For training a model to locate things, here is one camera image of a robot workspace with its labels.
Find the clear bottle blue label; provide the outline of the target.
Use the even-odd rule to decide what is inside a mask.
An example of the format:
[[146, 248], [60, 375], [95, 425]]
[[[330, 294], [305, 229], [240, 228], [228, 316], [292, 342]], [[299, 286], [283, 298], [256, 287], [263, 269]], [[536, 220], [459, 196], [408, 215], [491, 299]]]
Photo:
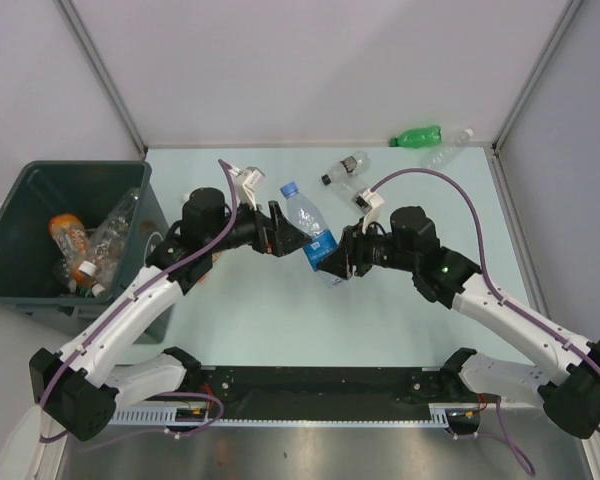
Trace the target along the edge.
[[320, 210], [300, 192], [295, 182], [283, 185], [280, 192], [286, 199], [287, 218], [311, 239], [310, 243], [303, 247], [303, 251], [312, 270], [329, 287], [341, 284], [341, 278], [318, 269], [318, 264], [337, 247], [337, 242]]

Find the clear bottle silver cap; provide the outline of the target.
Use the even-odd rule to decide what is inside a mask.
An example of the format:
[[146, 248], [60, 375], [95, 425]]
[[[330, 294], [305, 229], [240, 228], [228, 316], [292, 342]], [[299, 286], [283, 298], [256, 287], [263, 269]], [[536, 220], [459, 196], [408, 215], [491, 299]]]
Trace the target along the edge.
[[365, 192], [368, 189], [367, 184], [357, 177], [345, 179], [335, 184], [336, 193], [346, 203], [355, 205], [361, 210], [369, 206], [368, 201], [365, 199]]

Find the clear bottle black cap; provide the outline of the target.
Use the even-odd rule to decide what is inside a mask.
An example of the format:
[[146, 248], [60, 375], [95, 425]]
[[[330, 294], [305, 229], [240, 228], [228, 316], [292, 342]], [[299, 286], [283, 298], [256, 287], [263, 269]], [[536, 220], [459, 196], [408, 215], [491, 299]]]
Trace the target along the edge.
[[366, 173], [370, 168], [370, 164], [371, 160], [366, 152], [355, 152], [343, 160], [337, 161], [321, 176], [321, 182], [325, 186], [346, 182], [354, 176]]

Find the clear bottle white cap back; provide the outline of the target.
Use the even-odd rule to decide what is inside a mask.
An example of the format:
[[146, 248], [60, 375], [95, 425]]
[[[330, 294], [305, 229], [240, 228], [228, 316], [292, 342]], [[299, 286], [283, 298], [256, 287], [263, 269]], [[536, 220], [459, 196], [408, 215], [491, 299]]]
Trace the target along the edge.
[[421, 158], [419, 166], [430, 170], [443, 170], [465, 149], [473, 135], [474, 131], [471, 128], [457, 132], [451, 139], [425, 154]]

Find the tall clear bottle white cap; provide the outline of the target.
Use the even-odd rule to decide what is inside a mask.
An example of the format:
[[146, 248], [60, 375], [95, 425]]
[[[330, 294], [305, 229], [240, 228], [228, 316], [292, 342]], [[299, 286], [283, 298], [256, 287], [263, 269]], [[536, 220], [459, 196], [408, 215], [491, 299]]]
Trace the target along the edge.
[[139, 200], [138, 188], [127, 190], [105, 220], [90, 236], [86, 254], [78, 270], [94, 278], [100, 273], [113, 273], [130, 231]]

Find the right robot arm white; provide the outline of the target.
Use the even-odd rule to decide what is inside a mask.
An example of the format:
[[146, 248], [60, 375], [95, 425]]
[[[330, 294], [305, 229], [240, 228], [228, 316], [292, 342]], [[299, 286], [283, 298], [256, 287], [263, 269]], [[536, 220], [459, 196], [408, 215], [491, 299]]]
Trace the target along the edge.
[[509, 296], [484, 268], [441, 245], [420, 207], [390, 216], [389, 233], [358, 223], [344, 229], [336, 249], [318, 264], [344, 280], [372, 267], [411, 273], [416, 290], [490, 329], [528, 360], [498, 361], [461, 349], [445, 363], [443, 393], [453, 401], [485, 393], [541, 408], [564, 432], [590, 438], [600, 427], [600, 339], [571, 332]]

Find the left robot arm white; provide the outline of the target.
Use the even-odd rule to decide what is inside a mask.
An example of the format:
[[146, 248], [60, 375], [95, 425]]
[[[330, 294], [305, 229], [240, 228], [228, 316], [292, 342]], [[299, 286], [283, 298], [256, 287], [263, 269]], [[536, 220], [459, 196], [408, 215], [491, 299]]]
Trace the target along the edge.
[[51, 444], [66, 435], [91, 440], [119, 410], [152, 397], [196, 397], [222, 413], [222, 402], [202, 390], [201, 364], [192, 355], [171, 347], [144, 363], [120, 367], [122, 354], [212, 269], [213, 254], [248, 246], [283, 257], [309, 242], [276, 201], [263, 212], [236, 194], [226, 198], [215, 188], [194, 190], [181, 219], [105, 312], [59, 352], [41, 349], [31, 358], [41, 425], [60, 430], [41, 434], [40, 442]]

